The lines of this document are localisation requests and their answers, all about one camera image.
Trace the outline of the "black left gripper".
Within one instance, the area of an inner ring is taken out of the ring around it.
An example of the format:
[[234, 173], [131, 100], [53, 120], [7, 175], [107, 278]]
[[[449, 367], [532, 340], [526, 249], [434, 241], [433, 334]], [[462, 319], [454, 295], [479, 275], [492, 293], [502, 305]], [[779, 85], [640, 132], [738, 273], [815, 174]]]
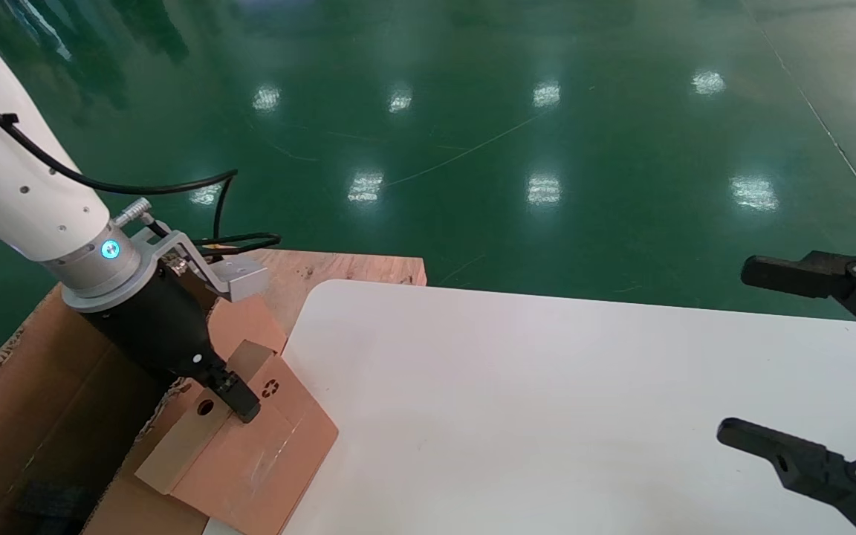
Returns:
[[259, 415], [258, 397], [217, 355], [204, 309], [171, 268], [157, 267], [116, 307], [82, 317], [155, 379], [167, 385], [179, 378], [197, 380], [244, 424]]

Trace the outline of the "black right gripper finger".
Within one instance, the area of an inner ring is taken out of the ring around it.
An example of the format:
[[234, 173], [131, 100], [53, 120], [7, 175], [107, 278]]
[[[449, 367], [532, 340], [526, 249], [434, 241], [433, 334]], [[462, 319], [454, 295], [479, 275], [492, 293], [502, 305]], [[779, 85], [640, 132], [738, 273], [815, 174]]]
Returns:
[[798, 261], [751, 256], [740, 272], [748, 287], [839, 302], [856, 319], [856, 256], [813, 250]]
[[768, 461], [785, 490], [835, 508], [856, 528], [856, 460], [738, 418], [724, 419], [716, 437], [724, 446]]

